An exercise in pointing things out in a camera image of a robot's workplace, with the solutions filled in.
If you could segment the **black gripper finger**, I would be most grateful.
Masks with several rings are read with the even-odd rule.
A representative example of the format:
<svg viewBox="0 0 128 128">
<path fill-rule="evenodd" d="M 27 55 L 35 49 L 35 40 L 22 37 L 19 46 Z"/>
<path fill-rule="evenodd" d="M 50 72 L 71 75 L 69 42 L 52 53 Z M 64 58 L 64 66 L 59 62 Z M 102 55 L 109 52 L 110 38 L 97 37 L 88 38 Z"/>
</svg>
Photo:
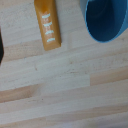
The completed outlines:
<svg viewBox="0 0 128 128">
<path fill-rule="evenodd" d="M 2 62 L 3 56 L 4 56 L 4 48 L 3 48 L 3 40 L 2 40 L 1 28 L 0 28 L 0 64 Z"/>
</svg>

